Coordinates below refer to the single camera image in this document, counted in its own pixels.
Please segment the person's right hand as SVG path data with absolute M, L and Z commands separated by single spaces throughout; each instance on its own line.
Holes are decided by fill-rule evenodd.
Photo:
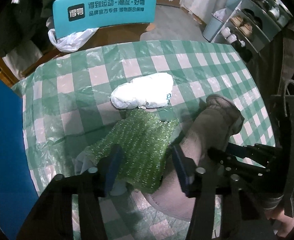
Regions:
M 271 211 L 266 211 L 265 213 L 267 219 L 275 219 L 281 222 L 278 229 L 278 237 L 285 238 L 294 228 L 294 217 L 291 218 L 284 214 L 284 208 L 278 205 L 275 209 Z

